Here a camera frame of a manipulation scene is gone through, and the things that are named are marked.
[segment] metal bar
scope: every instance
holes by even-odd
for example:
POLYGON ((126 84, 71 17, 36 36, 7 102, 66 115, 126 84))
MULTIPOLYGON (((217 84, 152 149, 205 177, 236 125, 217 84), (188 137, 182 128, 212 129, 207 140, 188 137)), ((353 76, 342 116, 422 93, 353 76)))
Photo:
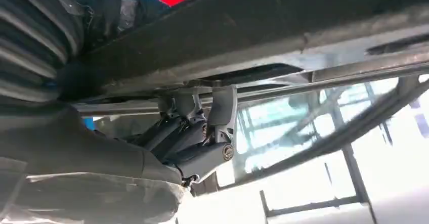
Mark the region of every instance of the metal bar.
MULTIPOLYGON (((386 58, 329 68, 322 71, 306 72, 314 74, 315 82, 266 89, 261 91, 238 94, 238 103, 247 103, 257 100, 268 100, 285 95, 300 94, 308 91, 322 90, 335 86, 344 86, 372 80, 386 79, 396 76, 429 73, 429 53, 422 49, 405 55, 388 56, 386 58)), ((211 106, 211 94, 205 94, 203 108, 211 106)), ((110 105, 75 105, 84 116, 156 114, 158 108, 147 101, 135 101, 124 104, 110 105)))
POLYGON ((371 200, 369 199, 368 192, 366 191, 365 183, 362 179, 361 172, 359 170, 358 162, 353 155, 353 148, 351 145, 347 145, 342 148, 344 159, 346 160, 347 168, 349 169, 350 177, 352 178, 353 186, 355 187, 356 195, 359 197, 361 203, 368 203, 369 212, 371 213, 372 221, 377 224, 377 217, 372 206, 371 200))
POLYGON ((298 86, 287 86, 283 89, 259 92, 257 95, 242 96, 238 98, 239 103, 251 102, 261 99, 271 99, 284 95, 300 94, 308 91, 322 90, 326 88, 357 84, 367 81, 381 80, 392 77, 401 77, 415 74, 426 74, 429 72, 429 63, 424 62, 416 65, 407 65, 401 68, 391 68, 384 71, 375 71, 362 74, 344 76, 342 78, 328 79, 324 81, 312 82, 298 86))
POLYGON ((285 214, 291 214, 301 211, 308 211, 308 210, 316 210, 316 209, 322 209, 322 208, 328 208, 328 207, 338 207, 341 205, 347 205, 347 204, 353 204, 353 203, 359 203, 359 199, 357 196, 351 196, 351 197, 345 197, 341 199, 333 199, 329 201, 324 202, 317 202, 317 203, 310 203, 307 205, 301 205, 301 206, 295 206, 280 210, 270 210, 267 214, 267 217, 275 217, 278 215, 285 215, 285 214))
MULTIPOLYGON (((369 83, 365 83, 365 88, 366 88, 366 91, 368 92, 369 99, 370 99, 371 103, 373 104, 374 100, 376 99, 377 96, 375 95, 374 90, 372 89, 372 87, 369 83)), ((388 124, 386 124, 386 121, 381 123, 381 125, 379 127, 381 128, 382 131, 384 131, 390 145, 393 145, 392 136, 390 135, 388 124)))

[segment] metal beam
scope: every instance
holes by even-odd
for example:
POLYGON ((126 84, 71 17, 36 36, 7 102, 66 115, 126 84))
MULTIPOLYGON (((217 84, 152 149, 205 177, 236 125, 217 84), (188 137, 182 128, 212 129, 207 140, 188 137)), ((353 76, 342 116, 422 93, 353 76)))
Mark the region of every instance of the metal beam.
POLYGON ((328 200, 324 202, 310 203, 307 205, 294 206, 294 207, 284 208, 280 210, 269 210, 267 213, 267 217, 275 217, 278 215, 285 215, 285 214, 291 214, 291 213, 296 213, 300 211, 316 210, 316 209, 322 209, 322 208, 328 208, 328 207, 339 207, 341 205, 347 205, 347 204, 353 204, 353 203, 359 203, 359 199, 357 196, 345 197, 341 199, 333 199, 333 200, 328 200))
POLYGON ((370 59, 367 49, 428 33, 428 4, 189 0, 79 60, 95 74, 89 86, 104 96, 183 85, 262 65, 317 70, 365 61, 370 59))

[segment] metal frame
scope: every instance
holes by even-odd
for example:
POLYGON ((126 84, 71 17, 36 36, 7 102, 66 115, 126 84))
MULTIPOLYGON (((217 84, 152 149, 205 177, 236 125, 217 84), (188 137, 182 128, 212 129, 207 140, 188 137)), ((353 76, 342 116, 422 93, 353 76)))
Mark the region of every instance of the metal frame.
MULTIPOLYGON (((304 72, 302 77, 311 77, 313 82, 286 85, 274 89, 237 89, 238 103, 269 100, 280 96, 321 90, 335 86, 350 85, 372 80, 429 73, 429 47, 409 51, 405 54, 386 56, 379 61, 361 62, 353 65, 333 67, 315 72, 304 72)), ((203 108, 211 107, 211 89, 208 87, 187 89, 185 92, 205 92, 200 94, 203 108)), ((85 117, 109 115, 157 114, 157 103, 149 100, 133 100, 112 104, 74 105, 85 117)))
MULTIPOLYGON (((222 80, 207 85, 204 78, 276 65, 271 72, 249 74, 260 82, 230 79, 251 91, 261 84, 296 85, 309 78, 286 77, 291 68, 307 72, 351 65, 382 58, 380 48, 401 53, 421 44, 421 35, 429 33, 427 2, 189 0, 79 60, 94 74, 86 82, 95 88, 93 98, 152 97, 193 85, 225 85, 222 80), (367 56, 374 48, 377 55, 367 56)), ((82 92, 80 100, 91 99, 86 96, 82 92)))

